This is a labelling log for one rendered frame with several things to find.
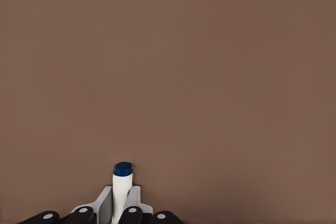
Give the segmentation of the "white marker with blue cap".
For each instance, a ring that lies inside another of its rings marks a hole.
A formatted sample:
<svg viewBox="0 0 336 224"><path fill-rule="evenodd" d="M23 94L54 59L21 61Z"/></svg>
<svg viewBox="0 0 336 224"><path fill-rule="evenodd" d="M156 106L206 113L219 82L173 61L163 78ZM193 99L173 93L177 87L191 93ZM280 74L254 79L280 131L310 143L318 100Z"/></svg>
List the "white marker with blue cap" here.
<svg viewBox="0 0 336 224"><path fill-rule="evenodd" d="M114 166L112 176L112 224L118 224L123 213L128 193L132 187L133 171L128 162L120 162Z"/></svg>

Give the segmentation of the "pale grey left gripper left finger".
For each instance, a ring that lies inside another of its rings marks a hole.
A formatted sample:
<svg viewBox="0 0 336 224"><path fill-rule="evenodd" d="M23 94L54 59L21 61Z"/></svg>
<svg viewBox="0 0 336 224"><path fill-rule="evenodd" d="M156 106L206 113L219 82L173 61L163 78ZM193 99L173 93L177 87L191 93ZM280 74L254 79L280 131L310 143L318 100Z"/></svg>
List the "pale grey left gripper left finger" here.
<svg viewBox="0 0 336 224"><path fill-rule="evenodd" d="M108 224L112 218L112 186L106 186L91 203L75 207L60 224Z"/></svg>

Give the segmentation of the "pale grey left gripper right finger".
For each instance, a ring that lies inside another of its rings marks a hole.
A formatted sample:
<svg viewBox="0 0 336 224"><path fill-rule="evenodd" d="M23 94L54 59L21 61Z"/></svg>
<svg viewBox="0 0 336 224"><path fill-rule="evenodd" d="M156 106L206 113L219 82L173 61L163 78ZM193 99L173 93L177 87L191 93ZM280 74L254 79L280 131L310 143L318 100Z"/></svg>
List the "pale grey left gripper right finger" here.
<svg viewBox="0 0 336 224"><path fill-rule="evenodd" d="M151 224L153 207L141 202L141 187L133 186L127 196L119 224Z"/></svg>

